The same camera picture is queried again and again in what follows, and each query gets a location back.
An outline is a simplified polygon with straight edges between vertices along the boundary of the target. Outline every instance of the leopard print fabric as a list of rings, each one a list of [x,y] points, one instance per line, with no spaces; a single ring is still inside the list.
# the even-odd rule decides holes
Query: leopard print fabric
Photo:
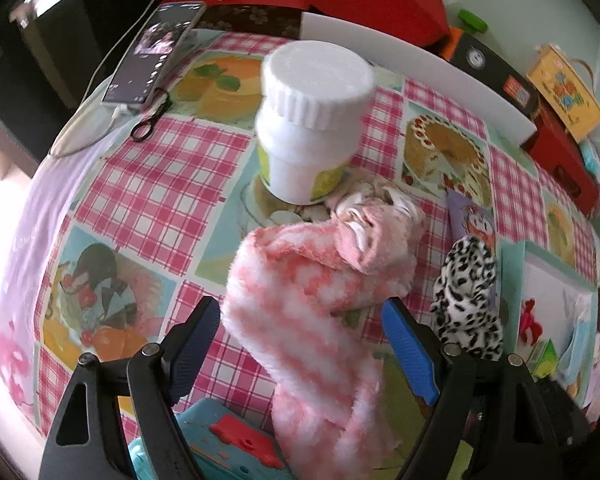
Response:
[[[433,286],[434,330],[442,344],[457,343],[470,355],[497,361],[502,325],[490,310],[495,260],[475,236],[460,238],[449,251]]]

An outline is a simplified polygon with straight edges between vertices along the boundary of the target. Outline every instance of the metal screw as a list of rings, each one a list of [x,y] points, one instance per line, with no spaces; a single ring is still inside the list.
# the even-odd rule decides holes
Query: metal screw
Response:
[[[95,362],[97,357],[93,355],[91,352],[85,352],[80,357],[78,357],[78,364],[80,366],[88,366],[91,363]]]
[[[160,351],[160,345],[158,343],[147,343],[142,347],[142,355],[151,357],[156,355]]]
[[[511,364],[512,366],[522,366],[524,364],[524,361],[522,360],[522,357],[520,357],[518,354],[509,354],[509,357],[507,357],[509,364]]]
[[[442,347],[442,351],[449,357],[458,357],[462,350],[456,343],[447,343]]]

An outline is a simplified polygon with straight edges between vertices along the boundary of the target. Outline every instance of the jar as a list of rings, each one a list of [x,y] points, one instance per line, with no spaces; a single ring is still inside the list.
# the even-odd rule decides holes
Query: jar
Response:
[[[368,63],[342,46],[295,41],[271,52],[255,120],[267,189],[296,205],[333,191],[360,144],[374,88]]]

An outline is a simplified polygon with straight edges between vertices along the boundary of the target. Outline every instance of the phone screen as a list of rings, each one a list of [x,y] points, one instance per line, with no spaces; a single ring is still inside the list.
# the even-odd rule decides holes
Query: phone screen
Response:
[[[189,2],[158,7],[125,54],[103,101],[144,103],[169,54],[191,22],[197,20],[202,6],[201,2]]]

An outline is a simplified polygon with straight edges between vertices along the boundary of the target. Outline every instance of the pink and white fuzzy fabric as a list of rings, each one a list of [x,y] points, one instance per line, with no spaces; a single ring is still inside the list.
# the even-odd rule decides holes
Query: pink and white fuzzy fabric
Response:
[[[422,213],[381,183],[348,185],[329,221],[256,229],[229,273],[222,323],[277,383],[276,439],[299,480],[364,478],[398,444],[382,363],[333,317],[410,291]]]

